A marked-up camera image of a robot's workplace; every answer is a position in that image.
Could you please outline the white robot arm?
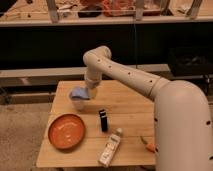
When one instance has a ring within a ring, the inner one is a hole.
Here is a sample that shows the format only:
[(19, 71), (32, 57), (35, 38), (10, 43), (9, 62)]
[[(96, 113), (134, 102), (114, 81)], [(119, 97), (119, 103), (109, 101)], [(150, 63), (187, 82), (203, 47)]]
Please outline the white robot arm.
[(87, 51), (83, 61), (89, 89), (107, 75), (153, 101), (156, 171), (213, 171), (211, 111), (198, 86), (116, 63), (106, 46)]

